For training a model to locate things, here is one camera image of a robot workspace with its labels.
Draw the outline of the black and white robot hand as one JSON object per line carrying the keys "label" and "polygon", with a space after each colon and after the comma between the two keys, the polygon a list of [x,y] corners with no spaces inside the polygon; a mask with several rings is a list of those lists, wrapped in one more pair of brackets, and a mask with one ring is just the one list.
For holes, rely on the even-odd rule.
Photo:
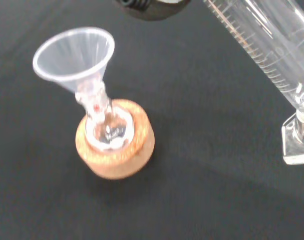
{"label": "black and white robot hand", "polygon": [[161,21],[180,13],[190,0],[117,0],[129,16],[143,21]]}

